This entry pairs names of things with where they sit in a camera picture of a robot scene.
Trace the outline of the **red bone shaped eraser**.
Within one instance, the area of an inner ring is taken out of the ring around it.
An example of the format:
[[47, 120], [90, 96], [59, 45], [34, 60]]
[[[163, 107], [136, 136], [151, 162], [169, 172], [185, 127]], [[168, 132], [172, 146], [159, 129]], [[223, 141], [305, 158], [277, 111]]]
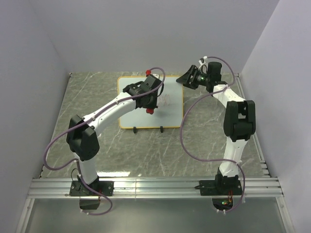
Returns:
[[152, 115], [152, 114], [154, 113], [154, 109], [147, 108], [147, 109], [146, 109], [146, 113]]

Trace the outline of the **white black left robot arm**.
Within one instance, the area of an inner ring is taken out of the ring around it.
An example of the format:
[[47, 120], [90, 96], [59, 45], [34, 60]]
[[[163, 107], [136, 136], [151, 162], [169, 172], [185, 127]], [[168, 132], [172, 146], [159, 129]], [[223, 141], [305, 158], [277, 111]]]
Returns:
[[69, 127], [85, 125], [69, 132], [66, 142], [77, 159], [79, 175], [77, 184], [73, 185], [82, 196], [93, 196], [107, 188], [100, 184], [95, 169], [95, 156], [99, 152], [98, 136], [121, 116], [138, 108], [153, 111], [157, 108], [158, 91], [161, 80], [158, 75], [149, 74], [144, 81], [127, 85], [112, 101], [84, 117], [78, 115], [70, 119]]

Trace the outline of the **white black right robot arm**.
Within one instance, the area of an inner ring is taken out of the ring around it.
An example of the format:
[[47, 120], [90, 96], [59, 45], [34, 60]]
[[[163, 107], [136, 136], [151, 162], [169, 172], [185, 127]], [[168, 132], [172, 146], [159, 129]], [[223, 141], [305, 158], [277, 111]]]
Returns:
[[184, 87], [197, 89], [204, 86], [208, 93], [225, 107], [223, 123], [226, 136], [225, 152], [214, 180], [200, 180], [196, 189], [202, 196], [242, 195], [239, 163], [244, 147], [256, 131], [255, 103], [236, 94], [222, 81], [222, 64], [209, 62], [206, 72], [192, 65], [176, 81]]

